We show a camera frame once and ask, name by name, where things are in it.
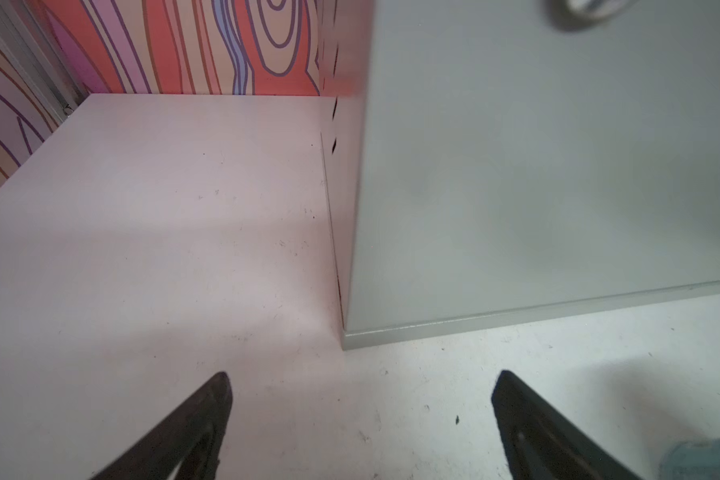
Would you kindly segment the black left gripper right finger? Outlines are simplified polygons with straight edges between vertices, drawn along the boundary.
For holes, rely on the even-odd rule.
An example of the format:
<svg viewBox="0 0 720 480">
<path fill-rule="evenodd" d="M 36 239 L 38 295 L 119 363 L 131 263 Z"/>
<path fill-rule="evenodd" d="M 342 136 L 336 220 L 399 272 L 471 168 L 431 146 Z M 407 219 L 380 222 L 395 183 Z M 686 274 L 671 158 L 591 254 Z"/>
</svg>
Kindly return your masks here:
<svg viewBox="0 0 720 480">
<path fill-rule="evenodd" d="M 512 478 L 637 477 L 513 372 L 500 372 L 491 402 Z"/>
</svg>

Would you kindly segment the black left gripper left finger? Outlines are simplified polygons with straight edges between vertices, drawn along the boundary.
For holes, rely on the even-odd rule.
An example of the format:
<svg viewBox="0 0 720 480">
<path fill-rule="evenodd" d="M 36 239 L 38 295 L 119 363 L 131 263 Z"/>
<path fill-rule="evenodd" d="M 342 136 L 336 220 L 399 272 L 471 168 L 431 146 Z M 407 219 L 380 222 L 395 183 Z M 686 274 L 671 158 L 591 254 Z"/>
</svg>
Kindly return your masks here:
<svg viewBox="0 0 720 480">
<path fill-rule="evenodd" d="M 229 376 L 220 371 L 94 477 L 214 479 L 232 405 Z"/>
</svg>

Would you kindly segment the teal label can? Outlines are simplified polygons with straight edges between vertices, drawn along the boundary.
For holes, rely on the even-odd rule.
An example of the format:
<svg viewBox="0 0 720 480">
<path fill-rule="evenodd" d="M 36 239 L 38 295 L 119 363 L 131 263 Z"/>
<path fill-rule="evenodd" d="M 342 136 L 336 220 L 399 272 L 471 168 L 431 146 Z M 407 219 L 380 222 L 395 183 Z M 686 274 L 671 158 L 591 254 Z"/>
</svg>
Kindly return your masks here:
<svg viewBox="0 0 720 480">
<path fill-rule="evenodd" d="M 720 479 L 720 438 L 681 442 L 659 466 L 660 479 Z"/>
</svg>

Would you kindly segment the grey metal cabinet box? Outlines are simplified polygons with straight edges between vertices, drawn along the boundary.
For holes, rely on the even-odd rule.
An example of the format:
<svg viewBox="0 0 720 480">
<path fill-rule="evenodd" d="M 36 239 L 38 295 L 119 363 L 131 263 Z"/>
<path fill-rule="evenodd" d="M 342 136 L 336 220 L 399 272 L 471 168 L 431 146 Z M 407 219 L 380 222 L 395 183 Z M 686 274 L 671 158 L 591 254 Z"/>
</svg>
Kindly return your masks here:
<svg viewBox="0 0 720 480">
<path fill-rule="evenodd" d="M 720 1 L 321 1 L 341 341 L 720 293 Z"/>
</svg>

